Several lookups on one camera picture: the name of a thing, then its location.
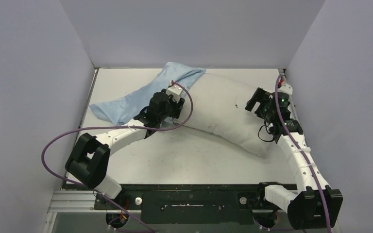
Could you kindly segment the light blue pillowcase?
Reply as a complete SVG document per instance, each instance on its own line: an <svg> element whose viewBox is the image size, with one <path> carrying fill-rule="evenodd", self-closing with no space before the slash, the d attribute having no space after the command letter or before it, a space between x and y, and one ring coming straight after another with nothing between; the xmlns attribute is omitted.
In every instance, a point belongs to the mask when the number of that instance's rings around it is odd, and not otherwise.
<svg viewBox="0 0 373 233"><path fill-rule="evenodd" d="M189 90L205 73L205 68L167 62L147 85L119 99L91 104L89 108L97 119L120 126L133 119L143 107L149 104L153 94L166 89L171 81Z"/></svg>

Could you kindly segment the white pillow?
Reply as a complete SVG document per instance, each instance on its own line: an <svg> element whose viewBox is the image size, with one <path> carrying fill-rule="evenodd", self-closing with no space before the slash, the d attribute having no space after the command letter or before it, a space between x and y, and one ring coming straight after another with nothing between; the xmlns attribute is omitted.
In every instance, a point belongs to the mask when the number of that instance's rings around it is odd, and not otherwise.
<svg viewBox="0 0 373 233"><path fill-rule="evenodd" d="M189 87L176 123L220 136L261 158L267 156L269 137L258 134L264 121L245 110L255 88L242 82L217 75L200 77Z"/></svg>

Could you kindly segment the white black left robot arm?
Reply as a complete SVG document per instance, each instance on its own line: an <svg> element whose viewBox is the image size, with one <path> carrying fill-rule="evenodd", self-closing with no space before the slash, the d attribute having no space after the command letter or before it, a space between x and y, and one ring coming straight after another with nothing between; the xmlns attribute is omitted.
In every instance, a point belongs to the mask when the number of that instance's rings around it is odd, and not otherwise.
<svg viewBox="0 0 373 233"><path fill-rule="evenodd" d="M82 134L66 162L68 173L84 186L107 196L107 203L121 208L126 202L122 186L107 174L109 158L133 142L146 139L161 129L167 118L180 116L185 99L180 87L154 93L149 105L120 129L91 135Z"/></svg>

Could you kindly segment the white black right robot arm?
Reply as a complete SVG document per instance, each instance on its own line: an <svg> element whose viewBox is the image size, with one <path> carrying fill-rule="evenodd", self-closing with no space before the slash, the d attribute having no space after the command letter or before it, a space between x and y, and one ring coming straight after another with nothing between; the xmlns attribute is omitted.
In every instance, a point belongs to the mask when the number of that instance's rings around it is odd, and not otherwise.
<svg viewBox="0 0 373 233"><path fill-rule="evenodd" d="M289 98L287 92L270 93L257 88L245 107L264 121L267 133L272 135L271 142L284 153L297 186L297 192L292 193L277 182L261 183L255 201L262 208L273 205L285 211L295 230L330 231L337 221L343 196L319 172L300 123L291 117Z"/></svg>

